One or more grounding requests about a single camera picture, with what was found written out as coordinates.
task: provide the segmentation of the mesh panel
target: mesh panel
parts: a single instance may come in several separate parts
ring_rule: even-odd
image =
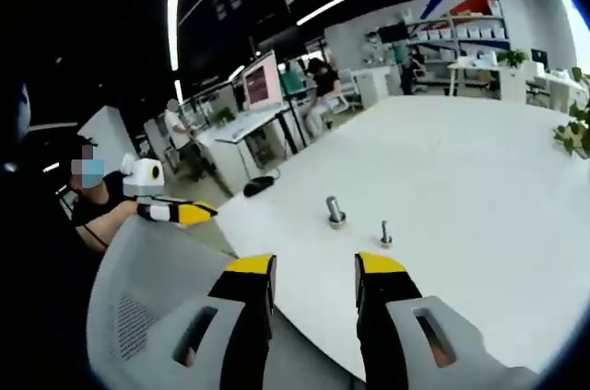
[[[117,316],[121,357],[130,360],[146,347],[147,330],[156,322],[156,318],[128,296],[123,296],[119,301]]]

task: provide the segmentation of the desk leg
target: desk leg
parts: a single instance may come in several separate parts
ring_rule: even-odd
[[[289,98],[288,103],[289,103],[289,108],[291,110],[291,113],[293,115],[293,119],[295,120],[295,125],[297,125],[297,130],[299,131],[299,136],[301,137],[301,142],[303,143],[303,146],[305,148],[307,148],[307,143],[305,142],[305,138],[303,137],[303,132],[301,131],[299,119],[297,119],[297,114],[295,113],[295,109],[293,109],[293,99]]]
[[[281,112],[277,115],[277,119],[278,119],[278,123],[280,124],[280,128],[283,129],[283,134],[285,134],[285,138],[287,139],[287,142],[289,143],[289,148],[291,149],[291,153],[293,155],[297,155],[298,150],[297,150],[297,147],[295,146],[295,141],[293,141],[293,136],[291,135],[291,132],[287,126],[287,122],[285,122],[285,117],[283,116],[283,112]]]
[[[451,84],[449,85],[449,97],[454,96],[454,78],[455,78],[456,74],[457,74],[456,69],[451,70]]]

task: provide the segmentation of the computer mouse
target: computer mouse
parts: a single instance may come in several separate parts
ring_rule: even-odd
[[[275,178],[272,176],[258,176],[246,184],[246,186],[243,188],[243,195],[246,197],[254,196],[265,190],[267,187],[270,187],[274,183]]]

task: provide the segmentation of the face mask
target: face mask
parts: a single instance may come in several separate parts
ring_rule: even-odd
[[[81,160],[82,187],[91,188],[102,183],[104,177],[103,160]]]

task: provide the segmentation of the round white table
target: round white table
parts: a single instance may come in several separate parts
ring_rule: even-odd
[[[360,379],[359,251],[404,264],[505,365],[541,372],[590,296],[590,164],[554,143],[567,121],[494,100],[392,97],[282,164],[273,187],[232,198],[217,221],[239,256],[277,255],[277,307]],[[329,195],[347,213],[341,230],[328,227]]]

